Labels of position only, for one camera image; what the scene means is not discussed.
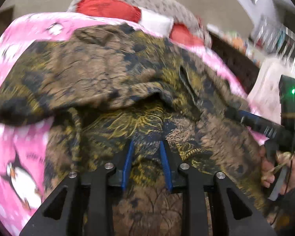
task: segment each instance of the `camouflage fabric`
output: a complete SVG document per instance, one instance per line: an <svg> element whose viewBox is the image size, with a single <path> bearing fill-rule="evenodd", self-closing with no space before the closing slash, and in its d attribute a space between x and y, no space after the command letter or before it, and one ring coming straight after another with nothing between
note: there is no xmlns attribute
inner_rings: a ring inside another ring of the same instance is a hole
<svg viewBox="0 0 295 236"><path fill-rule="evenodd" d="M34 42L0 88L0 122L55 116L45 196L69 171L95 170L134 139L128 191L113 207L116 235L181 233L182 197L164 188L162 138L200 171L225 172L262 209L259 146L223 117L227 105L248 109L198 56L126 24Z"/></svg>

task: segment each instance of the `cable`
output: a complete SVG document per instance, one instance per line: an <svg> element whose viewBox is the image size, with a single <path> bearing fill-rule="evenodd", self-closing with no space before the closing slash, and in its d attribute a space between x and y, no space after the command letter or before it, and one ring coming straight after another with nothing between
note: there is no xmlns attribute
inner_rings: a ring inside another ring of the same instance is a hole
<svg viewBox="0 0 295 236"><path fill-rule="evenodd" d="M288 187L289 187L289 180L291 179L292 167L293 167L293 159L291 160L291 166L290 166L290 168L289 168L289 177L287 178L287 182L286 182L286 188L285 188L284 196L285 196L285 194L286 194L286 192L287 192L287 189L288 189ZM274 220L273 220L273 222L270 224L271 226L275 223L275 221L276 221L276 219L277 219L277 217L278 217L280 211L281 211L281 208L279 208L279 210L278 210L277 213L275 214Z"/></svg>

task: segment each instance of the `red fabric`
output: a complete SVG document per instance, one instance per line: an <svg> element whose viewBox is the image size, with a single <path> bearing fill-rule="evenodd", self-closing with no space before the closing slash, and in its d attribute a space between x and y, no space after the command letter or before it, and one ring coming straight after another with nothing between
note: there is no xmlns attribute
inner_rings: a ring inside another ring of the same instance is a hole
<svg viewBox="0 0 295 236"><path fill-rule="evenodd" d="M121 0L81 0L76 11L92 17L119 18L138 23L141 10Z"/></svg>
<svg viewBox="0 0 295 236"><path fill-rule="evenodd" d="M169 36L175 42L186 46L203 46L201 38L192 35L184 24L175 23Z"/></svg>

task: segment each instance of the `blue strip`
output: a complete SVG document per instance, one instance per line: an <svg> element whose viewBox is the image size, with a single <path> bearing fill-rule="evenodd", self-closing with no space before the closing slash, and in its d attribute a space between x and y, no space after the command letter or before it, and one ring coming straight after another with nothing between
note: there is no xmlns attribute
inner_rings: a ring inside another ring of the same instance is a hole
<svg viewBox="0 0 295 236"><path fill-rule="evenodd" d="M171 168L169 166L169 162L167 159L167 155L166 155L165 146L164 146L163 141L160 142L159 148L160 148L160 153L161 153L161 162L162 162L162 166L163 166L163 173L165 176L166 187L171 192L173 189L173 183L171 181Z"/></svg>
<svg viewBox="0 0 295 236"><path fill-rule="evenodd" d="M129 181L131 166L132 166L132 154L134 152L134 142L133 140L130 143L129 150L127 153L126 161L124 162L124 169L122 171L122 184L121 187L123 190L126 190L127 184Z"/></svg>

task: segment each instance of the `penguin print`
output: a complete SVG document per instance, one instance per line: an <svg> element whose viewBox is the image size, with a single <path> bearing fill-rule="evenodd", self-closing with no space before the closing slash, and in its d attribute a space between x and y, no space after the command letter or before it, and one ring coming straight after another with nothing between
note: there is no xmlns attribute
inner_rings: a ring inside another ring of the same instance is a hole
<svg viewBox="0 0 295 236"><path fill-rule="evenodd" d="M49 32L51 35L59 35L61 31L63 30L63 26L60 23L54 23L50 27L48 27L46 30Z"/></svg>
<svg viewBox="0 0 295 236"><path fill-rule="evenodd" d="M24 209L38 209L42 203L42 194L39 192L31 174L21 165L16 149L14 161L8 162L6 174L1 175L1 177L9 182Z"/></svg>

